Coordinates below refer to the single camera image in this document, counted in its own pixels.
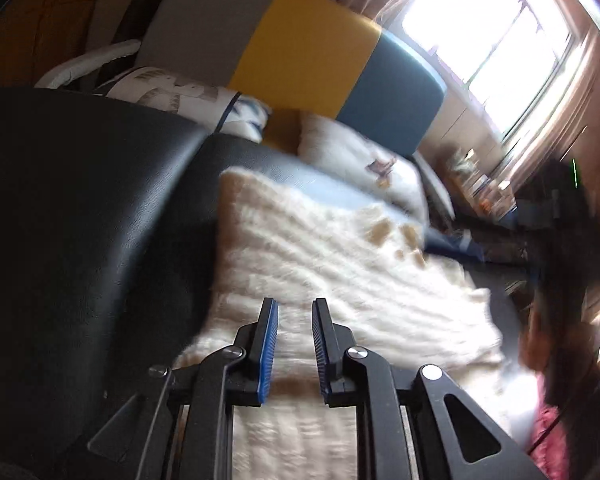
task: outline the white fur cushion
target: white fur cushion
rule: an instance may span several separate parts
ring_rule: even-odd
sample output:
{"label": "white fur cushion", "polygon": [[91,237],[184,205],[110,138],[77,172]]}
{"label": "white fur cushion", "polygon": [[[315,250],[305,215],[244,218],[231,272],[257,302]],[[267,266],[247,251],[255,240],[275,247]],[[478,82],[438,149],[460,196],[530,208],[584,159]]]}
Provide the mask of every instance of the white fur cushion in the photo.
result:
{"label": "white fur cushion", "polygon": [[234,411],[234,480],[356,478],[355,410],[329,409],[319,393],[316,297],[359,344],[397,366],[439,364],[508,428],[489,291],[457,262],[424,258],[417,231],[380,204],[339,210],[241,168],[221,175],[213,303],[177,364],[231,344],[264,297],[280,305],[269,400]]}
{"label": "white fur cushion", "polygon": [[429,209],[417,168],[348,126],[316,114],[302,114],[298,156],[429,225]]}

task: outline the sofa armrest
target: sofa armrest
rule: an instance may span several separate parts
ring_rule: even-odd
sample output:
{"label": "sofa armrest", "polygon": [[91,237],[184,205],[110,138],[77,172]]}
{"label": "sofa armrest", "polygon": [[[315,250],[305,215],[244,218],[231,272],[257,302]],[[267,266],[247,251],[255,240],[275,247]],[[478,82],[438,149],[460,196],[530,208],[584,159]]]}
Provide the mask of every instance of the sofa armrest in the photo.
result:
{"label": "sofa armrest", "polygon": [[0,452],[40,478],[96,412],[130,279],[207,135],[114,99],[0,88]]}
{"label": "sofa armrest", "polygon": [[52,68],[40,78],[35,87],[59,88],[68,85],[71,81],[94,72],[110,61],[132,56],[140,50],[141,44],[140,40],[128,40],[91,50]]}

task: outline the white pillow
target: white pillow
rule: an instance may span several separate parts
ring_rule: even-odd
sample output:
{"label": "white pillow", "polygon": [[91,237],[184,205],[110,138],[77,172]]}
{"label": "white pillow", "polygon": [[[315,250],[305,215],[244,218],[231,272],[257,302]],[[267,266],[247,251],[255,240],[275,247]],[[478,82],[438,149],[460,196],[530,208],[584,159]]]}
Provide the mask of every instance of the white pillow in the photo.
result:
{"label": "white pillow", "polygon": [[303,162],[391,202],[421,224],[429,225],[427,200],[417,168],[348,126],[303,113],[298,156]]}
{"label": "white pillow", "polygon": [[262,140],[270,113],[269,107],[254,97],[206,86],[153,66],[127,73],[113,84],[106,96],[172,112],[212,132],[232,134],[253,142]]}

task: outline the sunlight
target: sunlight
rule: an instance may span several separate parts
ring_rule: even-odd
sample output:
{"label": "sunlight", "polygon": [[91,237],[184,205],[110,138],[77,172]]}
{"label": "sunlight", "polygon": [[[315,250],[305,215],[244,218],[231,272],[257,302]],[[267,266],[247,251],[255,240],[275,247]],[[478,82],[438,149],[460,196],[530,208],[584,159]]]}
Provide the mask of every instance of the sunlight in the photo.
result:
{"label": "sunlight", "polygon": [[413,0],[409,5],[405,33],[468,84],[503,133],[534,100],[568,44],[569,29],[554,0]]}

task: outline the blanket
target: blanket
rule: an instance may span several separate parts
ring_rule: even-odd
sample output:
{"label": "blanket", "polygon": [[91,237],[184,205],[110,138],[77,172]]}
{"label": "blanket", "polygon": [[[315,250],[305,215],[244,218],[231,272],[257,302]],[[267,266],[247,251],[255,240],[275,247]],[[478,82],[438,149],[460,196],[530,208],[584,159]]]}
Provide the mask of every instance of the blanket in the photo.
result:
{"label": "blanket", "polygon": [[508,430],[489,291],[421,246],[420,228],[393,222],[382,205],[340,210],[244,169],[221,175],[212,306],[175,365],[232,343],[241,325],[257,319],[264,297],[278,301],[269,400],[235,409],[235,479],[356,476],[354,409],[329,409],[319,395],[311,327],[317,297],[357,343],[400,367],[439,365]]}

